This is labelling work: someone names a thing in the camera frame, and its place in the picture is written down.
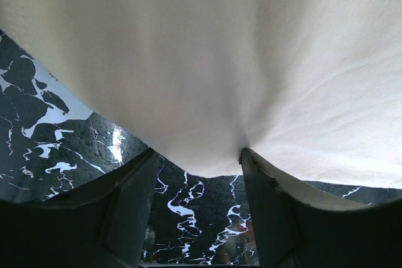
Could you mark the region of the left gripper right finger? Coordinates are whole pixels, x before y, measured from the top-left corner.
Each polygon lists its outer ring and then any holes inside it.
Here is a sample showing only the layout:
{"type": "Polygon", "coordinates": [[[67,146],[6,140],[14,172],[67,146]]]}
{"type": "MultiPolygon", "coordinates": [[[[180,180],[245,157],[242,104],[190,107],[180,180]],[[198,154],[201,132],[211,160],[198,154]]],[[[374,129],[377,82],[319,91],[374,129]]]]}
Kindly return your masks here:
{"type": "Polygon", "coordinates": [[[400,267],[401,201],[331,195],[251,149],[239,158],[261,267],[400,267]]]}

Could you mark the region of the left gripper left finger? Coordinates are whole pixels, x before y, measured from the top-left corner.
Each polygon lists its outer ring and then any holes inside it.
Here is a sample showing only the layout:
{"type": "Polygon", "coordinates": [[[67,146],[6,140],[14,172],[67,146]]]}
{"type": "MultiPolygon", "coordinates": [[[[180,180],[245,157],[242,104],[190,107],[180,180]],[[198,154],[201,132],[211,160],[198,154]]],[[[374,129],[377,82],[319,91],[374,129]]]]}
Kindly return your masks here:
{"type": "Polygon", "coordinates": [[[2,201],[1,266],[137,267],[158,167],[147,149],[47,201],[2,201]]]}

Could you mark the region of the peach t shirt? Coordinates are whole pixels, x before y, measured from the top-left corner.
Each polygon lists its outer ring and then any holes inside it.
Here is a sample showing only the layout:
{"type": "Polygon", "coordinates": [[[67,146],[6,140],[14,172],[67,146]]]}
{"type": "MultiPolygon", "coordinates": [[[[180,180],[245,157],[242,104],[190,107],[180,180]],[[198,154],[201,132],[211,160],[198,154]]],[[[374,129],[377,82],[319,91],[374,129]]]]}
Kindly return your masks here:
{"type": "Polygon", "coordinates": [[[188,173],[237,174],[249,147],[401,188],[401,0],[1,0],[1,29],[188,173]]]}

